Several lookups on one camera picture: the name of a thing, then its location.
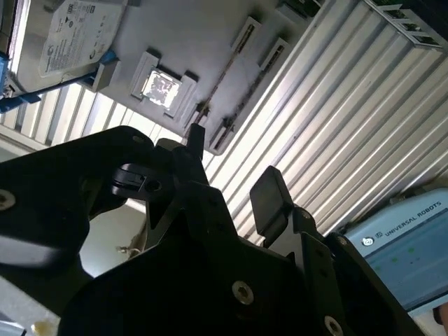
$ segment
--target black plastic part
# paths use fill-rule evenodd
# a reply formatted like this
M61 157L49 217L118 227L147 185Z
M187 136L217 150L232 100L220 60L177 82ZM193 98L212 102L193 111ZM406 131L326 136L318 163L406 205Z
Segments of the black plastic part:
M204 155L204 140L205 128L198 124L192 124L188 133L187 149L201 160Z
M348 239L330 233L325 245L333 254L347 323L357 335L423 335Z
M110 192L114 170L143 163L152 149L142 133L117 127L2 163L0 189L14 194L16 203L0 213L0 263L30 268L71 263L89 220L125 202Z
M255 227L265 237L264 246L269 247L285 230L293 200L280 171L272 166L255 182L250 195Z

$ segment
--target mounting hole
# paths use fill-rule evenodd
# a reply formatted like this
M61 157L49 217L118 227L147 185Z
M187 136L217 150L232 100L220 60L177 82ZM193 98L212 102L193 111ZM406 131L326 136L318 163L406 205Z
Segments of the mounting hole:
M157 180L151 180L146 184L146 191L148 191L149 193L154 193L155 191L159 191L161 189L162 184Z
M0 211L7 210L15 204L15 196L7 191L0 189Z
M332 336L344 336L344 331L333 317L325 316L323 321L325 323L325 327Z

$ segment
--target ribbed metal panel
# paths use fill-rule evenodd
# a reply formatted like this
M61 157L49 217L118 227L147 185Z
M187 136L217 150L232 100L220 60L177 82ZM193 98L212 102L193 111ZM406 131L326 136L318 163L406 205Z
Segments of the ribbed metal panel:
M394 193L448 177L448 58L416 47L362 1L327 1L222 156L204 166L241 236L260 243L249 190L278 167L327 233ZM130 125L180 137L79 85L0 119L30 150Z

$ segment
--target hard drive label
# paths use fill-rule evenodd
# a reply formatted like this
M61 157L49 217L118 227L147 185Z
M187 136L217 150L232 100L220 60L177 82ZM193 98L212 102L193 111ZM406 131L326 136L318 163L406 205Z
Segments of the hard drive label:
M60 74L98 62L112 44L122 11L121 5L65 1L53 15L40 75Z

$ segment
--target silver bolt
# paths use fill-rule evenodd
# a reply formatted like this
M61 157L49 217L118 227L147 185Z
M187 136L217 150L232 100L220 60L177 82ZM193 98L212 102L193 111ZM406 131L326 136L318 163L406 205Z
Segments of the silver bolt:
M134 135L132 137L132 140L134 140L135 142L137 142L138 144L142 144L143 142L145 142L140 136Z
M302 210L302 216L304 216L306 219L310 219L311 215L309 214L308 211Z
M15 196L7 190L0 189L0 211L5 211L15 204Z
M243 305L249 306L253 302L253 292L244 281L236 281L232 285L232 292L235 298Z
M344 331L333 317L325 316L323 321L325 323L325 327L332 336L344 336Z
M337 240L339 241L339 243L340 243L341 245L344 245L344 246L347 245L347 240L345 240L345 238L343 238L343 237L338 237Z

